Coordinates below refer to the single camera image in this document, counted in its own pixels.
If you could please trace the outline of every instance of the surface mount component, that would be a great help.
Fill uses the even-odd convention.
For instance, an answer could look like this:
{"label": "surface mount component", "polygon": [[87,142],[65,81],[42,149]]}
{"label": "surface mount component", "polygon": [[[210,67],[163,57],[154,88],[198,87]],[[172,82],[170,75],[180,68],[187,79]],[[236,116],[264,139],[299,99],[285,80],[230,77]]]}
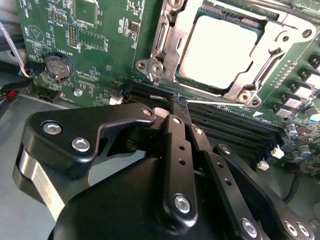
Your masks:
{"label": "surface mount component", "polygon": [[279,103],[277,103],[274,107],[273,107],[273,111],[274,113],[284,119],[288,119],[291,117],[292,111],[289,107],[285,106],[285,105],[281,105]]}
{"label": "surface mount component", "polygon": [[304,158],[300,155],[300,152],[299,151],[294,151],[291,153],[291,156],[292,156],[292,161],[294,163],[301,163],[304,161]]}
{"label": "surface mount component", "polygon": [[311,122],[316,123],[320,121],[320,112],[317,108],[309,108],[307,111],[305,111],[305,114]]}
{"label": "surface mount component", "polygon": [[288,92],[284,94],[284,96],[281,98],[281,101],[283,105],[293,109],[298,109],[302,103],[300,97]]}
{"label": "surface mount component", "polygon": [[308,84],[298,81],[291,86],[291,91],[294,95],[303,99],[308,99],[312,94],[312,89]]}
{"label": "surface mount component", "polygon": [[298,150],[299,150],[300,156],[303,159],[309,159],[310,158],[311,152],[310,152],[310,149],[309,149],[308,145],[302,145],[302,146],[298,147]]}
{"label": "surface mount component", "polygon": [[320,88],[320,74],[318,71],[303,70],[300,78],[306,84],[312,85],[315,88]]}
{"label": "surface mount component", "polygon": [[45,59],[46,70],[56,82],[66,80],[75,73],[75,65],[65,54],[54,52]]}
{"label": "surface mount component", "polygon": [[268,20],[219,1],[180,3],[163,1],[150,57],[138,60],[136,68],[155,86],[213,102],[260,106],[258,93],[280,61],[317,32],[286,12],[275,11],[279,17]]}
{"label": "surface mount component", "polygon": [[286,126],[286,132],[287,132],[288,136],[291,138],[295,138],[298,136],[296,126],[293,123],[290,123]]}

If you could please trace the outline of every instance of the cpu socket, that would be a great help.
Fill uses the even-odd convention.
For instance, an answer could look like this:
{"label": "cpu socket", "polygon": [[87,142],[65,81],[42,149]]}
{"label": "cpu socket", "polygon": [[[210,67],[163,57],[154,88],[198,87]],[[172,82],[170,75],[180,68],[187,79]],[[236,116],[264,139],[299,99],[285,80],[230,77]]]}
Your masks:
{"label": "cpu socket", "polygon": [[150,57],[135,66],[154,86],[258,107],[259,91],[287,52],[317,33],[306,20],[264,10],[276,17],[216,0],[164,0]]}

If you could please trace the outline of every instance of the red wire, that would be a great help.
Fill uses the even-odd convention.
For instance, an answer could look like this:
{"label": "red wire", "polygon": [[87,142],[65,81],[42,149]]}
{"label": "red wire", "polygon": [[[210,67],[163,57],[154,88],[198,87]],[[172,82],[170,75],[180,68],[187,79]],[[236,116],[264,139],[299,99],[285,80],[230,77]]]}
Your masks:
{"label": "red wire", "polygon": [[3,97],[5,99],[10,99],[10,98],[14,98],[16,95],[17,95],[17,92],[12,90],[9,93],[7,93],[6,95],[4,95]]}

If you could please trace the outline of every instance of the white connector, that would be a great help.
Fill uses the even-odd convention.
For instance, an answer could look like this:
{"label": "white connector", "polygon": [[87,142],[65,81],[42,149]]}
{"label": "white connector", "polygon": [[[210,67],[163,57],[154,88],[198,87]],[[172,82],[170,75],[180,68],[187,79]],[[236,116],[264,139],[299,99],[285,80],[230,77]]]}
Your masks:
{"label": "white connector", "polygon": [[280,149],[279,145],[271,151],[271,156],[277,159],[281,159],[284,155],[285,153]]}
{"label": "white connector", "polygon": [[120,104],[122,104],[123,101],[124,101],[123,96],[121,96],[121,97],[112,96],[112,97],[110,97],[109,104],[110,105],[120,105]]}
{"label": "white connector", "polygon": [[268,163],[266,163],[265,161],[260,161],[258,164],[257,164],[257,167],[263,171],[267,171],[270,166]]}

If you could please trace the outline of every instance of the black mechanical linkage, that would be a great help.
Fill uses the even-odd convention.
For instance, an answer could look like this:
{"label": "black mechanical linkage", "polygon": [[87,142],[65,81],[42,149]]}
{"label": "black mechanical linkage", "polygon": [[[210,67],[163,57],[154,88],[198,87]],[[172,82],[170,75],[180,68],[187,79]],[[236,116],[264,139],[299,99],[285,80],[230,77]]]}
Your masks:
{"label": "black mechanical linkage", "polygon": [[[13,178],[48,206],[50,239],[315,239],[229,146],[210,146],[187,105],[169,104],[165,118],[140,103],[28,118]],[[93,165],[136,150],[145,158],[89,186]]]}

